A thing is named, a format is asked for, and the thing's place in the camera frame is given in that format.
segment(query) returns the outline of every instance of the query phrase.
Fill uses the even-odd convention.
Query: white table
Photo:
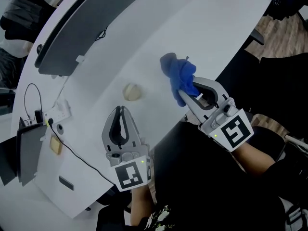
[[[46,111],[66,81],[65,77],[52,79],[40,75],[34,61],[36,47],[45,42],[74,1],[62,2],[34,44],[16,92],[12,135],[16,134],[19,117],[26,119],[23,98],[28,83],[37,84]],[[168,52],[175,52],[179,58],[188,55],[197,66],[196,76],[215,79],[249,36],[270,1],[135,1],[110,24],[106,37],[93,44],[85,61],[65,83],[61,97],[68,100],[72,117],[61,122],[62,139],[110,177],[101,134],[107,117],[117,105],[125,105],[130,110],[151,148],[188,110],[178,107],[173,99],[169,79],[160,69],[160,57]],[[127,102],[123,98],[122,89],[130,82],[142,88],[143,96],[138,101]],[[39,108],[35,92],[31,87],[26,95],[30,114]],[[77,181],[78,192],[59,188],[56,181],[59,170],[68,179]],[[47,146],[42,147],[35,184],[70,217],[80,213],[110,187],[70,152],[65,151],[59,158]]]

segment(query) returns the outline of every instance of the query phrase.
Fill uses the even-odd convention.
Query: sleeve
[[[294,205],[308,206],[308,181],[300,175],[301,169],[285,159],[272,165],[263,175],[265,187],[274,195]]]

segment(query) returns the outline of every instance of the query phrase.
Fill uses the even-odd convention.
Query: human arm
[[[130,223],[138,226],[141,219],[149,217],[154,210],[154,203],[148,185],[132,190]]]
[[[246,142],[234,150],[232,154],[248,174],[257,177],[265,173],[275,163],[269,155]]]

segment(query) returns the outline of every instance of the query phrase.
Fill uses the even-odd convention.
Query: blue cloth
[[[193,85],[193,74],[197,67],[185,59],[177,59],[175,53],[168,53],[160,59],[161,68],[166,76],[170,78],[173,97],[178,105],[184,107],[186,103],[179,95],[179,90],[188,95],[198,97],[200,92]]]

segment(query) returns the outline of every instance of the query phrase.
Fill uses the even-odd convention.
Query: beige object
[[[123,95],[124,95],[124,99],[127,101],[138,100],[141,97],[141,88],[134,83],[129,83],[123,89]]]
[[[62,151],[62,144],[59,139],[55,136],[52,136],[50,139],[50,148],[56,153],[57,155],[61,154]]]

